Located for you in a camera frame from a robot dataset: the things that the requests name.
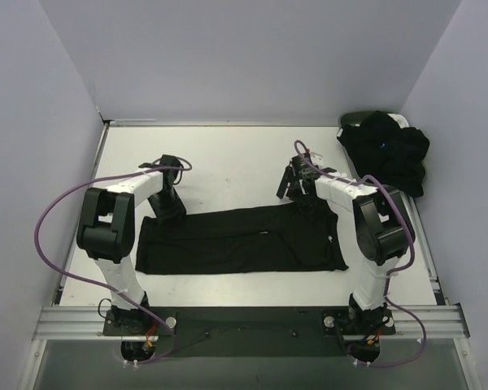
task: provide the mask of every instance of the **screw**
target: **screw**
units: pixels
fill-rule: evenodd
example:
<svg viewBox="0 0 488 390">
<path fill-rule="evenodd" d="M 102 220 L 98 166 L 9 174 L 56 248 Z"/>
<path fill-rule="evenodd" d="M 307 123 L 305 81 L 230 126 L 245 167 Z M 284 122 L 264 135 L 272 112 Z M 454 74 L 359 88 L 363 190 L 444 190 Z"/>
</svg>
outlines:
<svg viewBox="0 0 488 390">
<path fill-rule="evenodd" d="M 334 318 L 328 315 L 324 318 L 325 327 L 334 327 Z"/>
<path fill-rule="evenodd" d="M 177 324 L 177 320 L 173 317 L 166 318 L 165 322 L 170 329 L 173 329 L 174 327 L 176 327 L 176 324 Z"/>
</svg>

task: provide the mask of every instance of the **cable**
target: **cable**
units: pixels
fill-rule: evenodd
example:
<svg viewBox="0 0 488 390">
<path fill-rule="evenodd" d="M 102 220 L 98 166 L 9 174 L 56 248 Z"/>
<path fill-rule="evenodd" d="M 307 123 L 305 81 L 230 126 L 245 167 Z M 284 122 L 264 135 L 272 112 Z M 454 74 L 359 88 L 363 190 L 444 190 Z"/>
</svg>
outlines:
<svg viewBox="0 0 488 390">
<path fill-rule="evenodd" d="M 139 303 L 137 303 L 137 302 L 133 301 L 132 299 L 130 299 L 129 297 L 127 297 L 124 294 L 124 292 L 118 291 L 115 287 L 111 286 L 110 284 L 102 283 L 102 282 L 99 282 L 97 280 L 93 280 L 93 279 L 85 278 L 84 276 L 79 276 L 79 275 L 73 274 L 73 273 L 68 272 L 68 271 L 65 271 L 63 268 L 60 268 L 59 266 L 55 265 L 51 260 L 49 260 L 49 258 L 46 256 L 46 254 L 41 249 L 41 244 L 40 244 L 40 230 L 41 230 L 41 225 L 43 224 L 43 221 L 45 220 L 45 218 L 47 217 L 47 215 L 50 213 L 50 211 L 52 209 L 54 209 L 54 207 L 56 205 L 58 205 L 65 197 L 68 197 L 71 193 L 74 193 L 78 189 L 82 189 L 84 187 L 88 187 L 88 186 L 90 186 L 91 184 L 94 184 L 94 183 L 100 183 L 100 182 L 109 181 L 109 180 L 128 179 L 128 178 L 131 178 L 131 177 L 142 176 L 142 175 L 145 175 L 145 174 L 151 173 L 151 172 L 162 171 L 163 169 L 174 170 L 174 171 L 191 171 L 192 170 L 192 164 L 190 164 L 189 161 L 187 161 L 187 160 L 185 160 L 183 158 L 178 158 L 178 159 L 180 161 L 182 161 L 183 163 L 186 164 L 186 168 L 181 168 L 181 167 L 156 167 L 156 168 L 147 169 L 146 171 L 138 171 L 138 172 L 134 172 L 134 173 L 127 173 L 125 175 L 114 175 L 114 176 L 98 177 L 96 179 L 89 180 L 89 181 L 87 181 L 85 183 L 78 184 L 78 185 L 76 185 L 76 186 L 68 189 L 67 191 L 65 191 L 64 193 L 62 193 L 61 195 L 59 195 L 56 199 L 54 199 L 47 206 L 47 208 L 45 210 L 43 210 L 43 212 L 41 213 L 40 218 L 36 222 L 36 226 L 34 228 L 34 246 L 35 246 L 36 251 L 38 252 L 38 255 L 40 256 L 41 260 L 49 268 L 51 268 L 52 270 L 58 272 L 61 275 L 67 276 L 68 278 L 72 278 L 72 279 L 75 279 L 75 280 L 80 280 L 82 282 L 86 282 L 86 283 L 89 283 L 89 284 L 94 284 L 96 286 L 100 286 L 100 287 L 109 289 L 110 291 L 112 291 L 113 293 L 117 294 L 119 297 L 123 298 L 125 301 L 127 301 L 130 305 L 138 308 L 143 313 L 145 313 L 145 314 L 149 315 L 150 317 L 152 317 L 152 319 L 154 319 L 155 321 L 157 321 L 160 325 L 162 325 L 164 327 L 164 329 L 166 329 L 166 331 L 168 333 L 170 333 L 170 335 L 172 336 L 172 338 L 174 339 L 174 341 L 175 341 L 174 332 L 166 324 L 166 322 L 163 319 L 161 319 L 156 314 L 152 313 L 146 307 L 144 307 L 142 305 L 139 305 Z M 155 357 L 153 357 L 151 359 L 145 360 L 144 362 L 140 362 L 140 364 L 148 364 L 148 363 L 156 362 L 159 359 L 164 358 L 164 357 L 168 356 L 170 353 L 172 353 L 173 352 L 173 348 L 174 347 L 172 346 L 170 348 L 170 350 L 168 350 L 167 352 L 161 353 L 159 356 L 155 356 Z"/>
<path fill-rule="evenodd" d="M 106 316 L 104 316 L 103 314 L 101 314 L 101 304 L 103 303 L 103 301 L 109 301 L 111 303 L 111 307 L 112 307 L 112 299 L 110 298 L 103 298 L 101 301 L 99 301 L 98 303 L 98 315 L 102 318 L 102 319 L 107 319 Z"/>
<path fill-rule="evenodd" d="M 303 142 L 301 142 L 300 140 L 296 140 L 294 142 L 294 150 L 296 151 L 296 153 L 298 154 L 298 156 L 310 168 L 312 168 L 314 171 L 318 172 L 322 176 L 329 177 L 330 179 L 337 180 L 337 181 L 341 181 L 343 183 L 350 184 L 350 185 L 354 185 L 354 186 L 359 186 L 359 185 L 365 184 L 367 181 L 370 181 L 371 183 L 373 183 L 377 187 L 377 189 L 380 191 L 380 193 L 383 195 L 383 197 L 386 199 L 386 201 L 389 204 L 390 208 L 394 212 L 394 215 L 396 216 L 396 219 L 398 220 L 399 224 L 403 228 L 403 231 L 405 233 L 405 237 L 407 238 L 407 241 L 408 241 L 408 248 L 410 250 L 410 258 L 409 258 L 407 264 L 405 264 L 403 266 L 397 266 L 397 267 L 392 268 L 391 270 L 388 270 L 387 271 L 387 273 L 386 273 L 387 280 L 386 280 L 386 285 L 385 285 L 385 290 L 383 292 L 383 295 L 385 297 L 386 302 L 389 305 L 395 307 L 398 310 L 401 310 L 404 313 L 407 313 L 408 315 L 410 315 L 411 317 L 413 317 L 417 321 L 417 323 L 420 325 L 420 328 L 423 331 L 423 338 L 421 340 L 421 346 L 420 346 L 419 350 L 417 351 L 417 353 L 414 356 L 412 356 L 412 357 L 410 357 L 408 359 L 404 359 L 404 360 L 399 361 L 399 362 L 392 362 L 392 363 L 373 363 L 373 364 L 368 364 L 367 362 L 362 362 L 362 361 L 357 361 L 357 362 L 359 364 L 363 365 L 363 366 L 369 366 L 369 367 L 373 367 L 373 368 L 391 368 L 391 367 L 401 366 L 403 364 L 407 364 L 407 363 L 410 363 L 410 362 L 414 362 L 425 351 L 425 346 L 426 346 L 426 341 L 427 341 L 425 325 L 421 322 L 421 320 L 417 317 L 417 315 L 415 315 L 414 313 L 412 313 L 409 309 L 405 309 L 404 307 L 402 307 L 400 305 L 396 305 L 387 296 L 387 293 L 389 292 L 390 277 L 395 272 L 404 271 L 404 270 L 408 269 L 409 267 L 412 266 L 412 264 L 414 264 L 414 261 L 416 260 L 416 249 L 414 248 L 414 240 L 412 239 L 412 234 L 410 233 L 410 229 L 408 228 L 407 222 L 405 221 L 403 215 L 399 211 L 398 207 L 395 205 L 394 201 L 390 197 L 390 195 L 387 192 L 387 190 L 385 189 L 385 187 L 383 187 L 383 184 L 381 184 L 374 176 L 372 176 L 372 175 L 365 175 L 361 179 L 361 181 L 358 181 L 358 182 L 352 181 L 352 180 L 348 180 L 348 179 L 345 179 L 343 177 L 332 176 L 329 173 L 322 171 L 319 167 L 315 166 L 311 162 L 310 159 L 306 158 L 303 155 L 303 152 L 301 152 L 298 149 L 298 146 L 299 145 L 301 145 L 303 147 L 303 149 L 305 150 L 305 153 L 309 153 L 309 149 L 305 146 L 305 144 Z M 352 345 L 353 344 L 349 344 L 349 347 L 347 348 L 347 352 L 349 354 L 351 354 Z"/>
<path fill-rule="evenodd" d="M 179 171 L 179 179 L 173 184 L 173 185 L 178 185 L 182 181 L 182 171 Z"/>
</svg>

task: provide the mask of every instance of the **metal bracket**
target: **metal bracket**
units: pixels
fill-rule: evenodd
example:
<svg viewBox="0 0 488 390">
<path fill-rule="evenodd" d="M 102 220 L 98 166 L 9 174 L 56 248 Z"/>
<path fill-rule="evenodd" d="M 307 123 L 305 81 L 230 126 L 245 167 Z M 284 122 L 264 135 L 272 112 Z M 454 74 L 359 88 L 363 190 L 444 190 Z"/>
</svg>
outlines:
<svg viewBox="0 0 488 390">
<path fill-rule="evenodd" d="M 415 313 L 425 325 L 427 337 L 430 339 L 456 339 L 464 338 L 468 335 L 468 329 L 464 322 L 462 309 L 457 305 L 450 306 L 407 306 Z M 185 308 L 174 308 L 178 316 Z M 210 308 L 200 307 L 197 310 L 208 310 Z M 221 310 L 243 310 L 246 308 L 218 308 Z M 315 308 L 298 308 L 299 310 Z M 318 308 L 319 313 L 328 308 Z M 393 336 L 404 339 L 417 339 L 421 337 L 421 328 L 416 321 L 408 314 L 396 309 L 392 309 L 396 334 Z M 123 340 L 123 336 L 104 336 L 104 319 L 98 316 L 95 307 L 44 307 L 41 310 L 40 319 L 34 340 Z M 135 336 L 137 340 L 144 340 L 144 336 Z M 345 336 L 352 340 L 354 336 Z"/>
</svg>

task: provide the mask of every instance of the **white table surface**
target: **white table surface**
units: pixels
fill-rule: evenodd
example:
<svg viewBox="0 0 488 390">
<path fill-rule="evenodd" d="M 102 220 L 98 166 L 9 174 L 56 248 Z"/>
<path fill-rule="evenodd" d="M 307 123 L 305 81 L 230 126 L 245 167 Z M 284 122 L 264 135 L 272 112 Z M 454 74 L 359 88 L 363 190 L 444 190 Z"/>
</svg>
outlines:
<svg viewBox="0 0 488 390">
<path fill-rule="evenodd" d="M 139 164 L 161 154 L 173 154 L 194 165 L 176 187 L 189 214 L 277 205 L 277 187 L 285 166 L 295 155 L 296 139 L 322 154 L 327 166 L 350 174 L 344 150 L 336 140 L 337 132 L 338 128 L 304 127 L 111 128 L 97 176 L 135 171 Z M 232 275 L 138 272 L 137 278 L 152 306 L 346 306 L 359 278 L 361 255 L 352 214 L 339 208 L 333 211 L 338 214 L 338 239 L 350 267 L 347 271 Z M 145 215 L 154 216 L 147 202 L 137 208 L 137 236 Z M 134 262 L 136 248 L 137 243 L 132 254 Z M 407 256 L 400 264 L 407 261 Z M 75 245 L 69 261 L 71 272 L 104 282 L 94 261 Z M 420 245 L 416 245 L 414 266 L 392 279 L 389 294 L 402 305 L 436 304 Z M 96 306 L 101 298 L 109 296 L 103 288 L 67 279 L 60 305 Z"/>
</svg>

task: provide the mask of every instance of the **black cloth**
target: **black cloth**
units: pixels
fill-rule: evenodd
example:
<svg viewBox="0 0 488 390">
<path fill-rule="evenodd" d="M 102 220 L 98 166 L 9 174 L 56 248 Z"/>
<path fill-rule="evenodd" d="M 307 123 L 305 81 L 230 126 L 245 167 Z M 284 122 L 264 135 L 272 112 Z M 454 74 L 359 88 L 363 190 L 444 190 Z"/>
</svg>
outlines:
<svg viewBox="0 0 488 390">
<path fill-rule="evenodd" d="M 372 175 L 411 197 L 423 196 L 422 160 L 430 141 L 417 128 L 401 128 L 388 114 L 374 111 L 359 127 L 345 125 L 338 140 L 360 177 Z"/>
<path fill-rule="evenodd" d="M 310 214 L 288 203 L 187 215 L 180 227 L 145 217 L 136 270 L 151 275 L 344 271 L 337 222 L 320 199 Z"/>
</svg>

